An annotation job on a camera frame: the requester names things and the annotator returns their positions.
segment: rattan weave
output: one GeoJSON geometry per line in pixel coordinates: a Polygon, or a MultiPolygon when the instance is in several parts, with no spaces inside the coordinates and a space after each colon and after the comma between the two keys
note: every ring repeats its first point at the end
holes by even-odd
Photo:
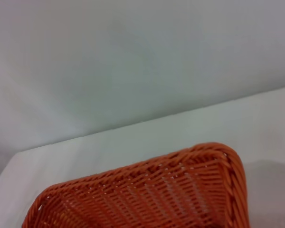
{"type": "Polygon", "coordinates": [[[249,228],[239,156],[199,144],[45,189],[23,228],[249,228]]]}

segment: white table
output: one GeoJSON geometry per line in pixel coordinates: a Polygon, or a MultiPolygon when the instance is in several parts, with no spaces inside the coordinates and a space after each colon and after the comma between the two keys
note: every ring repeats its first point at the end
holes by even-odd
{"type": "Polygon", "coordinates": [[[20,227],[46,187],[200,142],[234,148],[253,228],[285,228],[285,88],[16,154],[0,176],[0,228],[20,227]]]}

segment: woven pattern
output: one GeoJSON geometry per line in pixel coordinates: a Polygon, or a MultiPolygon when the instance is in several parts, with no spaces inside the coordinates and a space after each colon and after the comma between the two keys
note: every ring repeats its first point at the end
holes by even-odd
{"type": "Polygon", "coordinates": [[[53,185],[23,228],[249,228],[238,155],[219,143],[53,185]]]}

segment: basket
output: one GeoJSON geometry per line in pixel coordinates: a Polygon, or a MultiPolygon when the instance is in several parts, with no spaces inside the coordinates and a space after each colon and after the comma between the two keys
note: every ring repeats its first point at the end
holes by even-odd
{"type": "Polygon", "coordinates": [[[249,228],[231,148],[199,144],[45,189],[23,228],[249,228]]]}

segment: woven basket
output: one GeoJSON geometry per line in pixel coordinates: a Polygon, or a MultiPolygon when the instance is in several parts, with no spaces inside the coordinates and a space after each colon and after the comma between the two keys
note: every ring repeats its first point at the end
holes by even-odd
{"type": "Polygon", "coordinates": [[[45,189],[23,228],[249,228],[239,156],[219,143],[45,189]]]}

